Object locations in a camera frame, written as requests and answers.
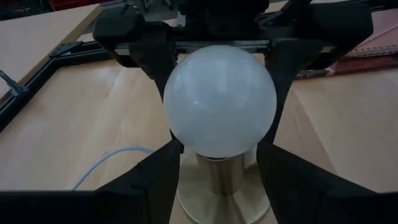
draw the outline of white cable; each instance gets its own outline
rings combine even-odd
[[[116,151],[113,151],[109,153],[108,155],[102,157],[98,162],[96,162],[93,166],[91,166],[86,173],[80,178],[80,180],[73,186],[72,190],[76,190],[79,188],[81,183],[89,176],[89,174],[96,168],[98,167],[101,163],[103,163],[105,160],[107,160],[109,157],[119,153],[119,152],[125,152],[125,151],[138,151],[138,152],[143,152],[146,154],[152,154],[154,151],[152,149],[148,149],[142,146],[129,146],[129,147],[124,147],[121,149],[118,149]]]

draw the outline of light bulb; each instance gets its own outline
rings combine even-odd
[[[164,108],[170,129],[188,150],[232,157],[252,149],[269,130],[276,111],[275,86],[251,54],[214,45],[174,68]]]

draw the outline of round base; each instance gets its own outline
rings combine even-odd
[[[233,195],[211,192],[206,181],[191,153],[180,168],[177,196],[193,223],[258,223],[270,209],[257,166],[243,171],[241,188]]]

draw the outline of spiral binding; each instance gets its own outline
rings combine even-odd
[[[383,47],[368,47],[363,49],[354,49],[346,57],[374,57],[398,53],[398,45],[388,45]]]

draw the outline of white sphere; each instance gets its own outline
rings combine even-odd
[[[276,92],[269,72],[251,54],[214,45],[174,68],[164,107],[170,129],[188,150],[224,158],[252,149],[268,132]]]

